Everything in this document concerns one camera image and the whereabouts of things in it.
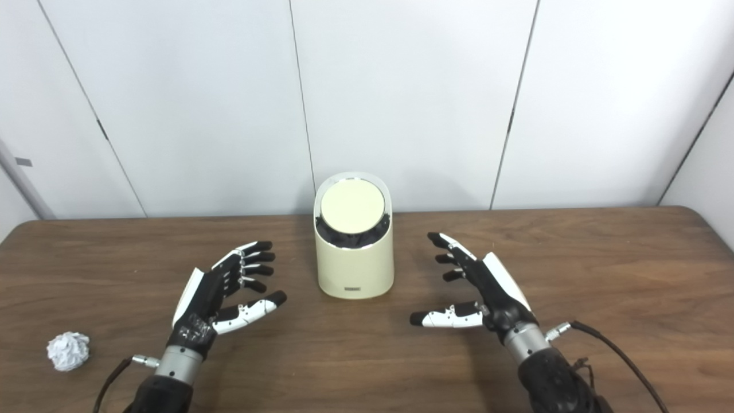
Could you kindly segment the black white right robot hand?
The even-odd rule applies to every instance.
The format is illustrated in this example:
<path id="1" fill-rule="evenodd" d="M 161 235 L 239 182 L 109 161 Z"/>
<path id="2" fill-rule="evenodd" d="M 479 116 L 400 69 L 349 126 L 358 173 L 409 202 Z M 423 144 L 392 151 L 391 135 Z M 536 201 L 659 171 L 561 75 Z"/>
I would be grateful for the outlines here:
<path id="1" fill-rule="evenodd" d="M 524 294 L 494 253 L 479 259 L 445 233 L 429 232 L 427 237 L 433 246 L 445 250 L 445 254 L 435 256 L 435 261 L 454 265 L 454 269 L 442 275 L 444 282 L 466 280 L 481 300 L 413 312 L 409 317 L 412 326 L 452 329 L 484 326 L 503 341 L 522 324 L 538 324 Z"/>

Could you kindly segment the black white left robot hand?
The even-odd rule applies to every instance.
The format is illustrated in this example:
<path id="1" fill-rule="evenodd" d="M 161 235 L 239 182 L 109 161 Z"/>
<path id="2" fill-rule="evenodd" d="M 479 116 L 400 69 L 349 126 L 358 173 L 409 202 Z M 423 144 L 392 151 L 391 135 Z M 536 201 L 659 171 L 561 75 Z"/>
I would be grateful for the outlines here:
<path id="1" fill-rule="evenodd" d="M 219 335 L 249 326 L 282 306 L 287 300 L 282 290 L 259 300 L 223 305 L 225 298 L 242 289 L 267 292 L 267 286 L 254 275 L 272 275 L 274 270 L 267 263 L 274 260 L 271 241 L 252 241 L 225 254 L 207 272 L 192 270 L 174 311 L 167 346 L 182 347 L 207 359 Z"/>

